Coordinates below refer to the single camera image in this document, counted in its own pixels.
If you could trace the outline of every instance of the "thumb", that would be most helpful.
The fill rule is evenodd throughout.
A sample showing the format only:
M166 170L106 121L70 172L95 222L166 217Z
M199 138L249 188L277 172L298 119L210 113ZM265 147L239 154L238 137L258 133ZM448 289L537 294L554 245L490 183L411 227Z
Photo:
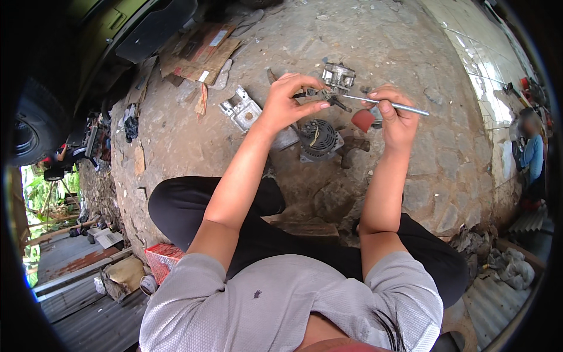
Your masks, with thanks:
M323 109L330 108L330 103L324 100L320 101L310 101L309 103L305 103L297 108L298 114L301 117L305 117L307 115L317 113Z
M379 108L379 112L384 120L387 122L395 122L398 119L397 112L395 108L391 105L391 102L388 100L382 100L377 105Z

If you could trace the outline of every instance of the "gray shirt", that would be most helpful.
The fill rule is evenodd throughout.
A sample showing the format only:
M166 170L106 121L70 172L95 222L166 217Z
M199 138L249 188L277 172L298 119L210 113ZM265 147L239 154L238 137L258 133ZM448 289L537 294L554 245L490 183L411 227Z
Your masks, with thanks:
M429 351L443 305L436 284L407 252L393 252L365 284L300 255L260 260L225 282L225 269L199 253L184 256L149 301L140 347L151 351L293 351L309 314L323 314L358 341L390 349L374 316L399 325L407 350Z

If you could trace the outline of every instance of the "metal pick tool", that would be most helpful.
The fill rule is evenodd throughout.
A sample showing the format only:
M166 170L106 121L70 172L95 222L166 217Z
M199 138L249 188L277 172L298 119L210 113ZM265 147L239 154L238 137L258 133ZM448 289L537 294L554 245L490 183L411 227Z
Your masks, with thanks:
M379 104L379 100L372 100L372 99L368 99L368 98L360 98L358 96L345 95L345 94L343 94L341 96L343 96L345 98L358 99L358 100L368 101L368 102L374 103L374 104ZM406 106L406 105L403 105L403 104L391 103L391 106L393 106L395 109L410 111L412 113L419 114L419 115L424 115L424 116L430 115L430 113L428 111L419 110L417 108L413 108L411 106Z

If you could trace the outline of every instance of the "hand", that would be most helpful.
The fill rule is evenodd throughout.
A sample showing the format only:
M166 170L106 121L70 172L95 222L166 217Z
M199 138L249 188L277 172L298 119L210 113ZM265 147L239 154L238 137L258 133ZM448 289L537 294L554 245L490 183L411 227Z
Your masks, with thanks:
M317 78L297 73L286 73L272 83L262 114L256 121L272 133L278 133L302 117L330 107L324 100L299 104L292 96L304 87L317 90L326 86Z
M383 140L385 148L400 152L409 152L417 132L418 114L399 110L391 106L391 102L414 106L414 104L396 87L389 83L368 93L368 98L379 100L378 108L383 116ZM362 101L362 105L371 109L373 103Z

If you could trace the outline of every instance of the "red crate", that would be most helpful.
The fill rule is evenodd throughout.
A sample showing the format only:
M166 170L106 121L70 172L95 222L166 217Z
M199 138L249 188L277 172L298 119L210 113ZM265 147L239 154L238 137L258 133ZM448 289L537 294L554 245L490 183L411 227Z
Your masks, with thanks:
M178 264L178 261L184 256L184 252L176 246L166 243L155 244L145 249L145 256L153 271L157 284L168 276L170 270Z

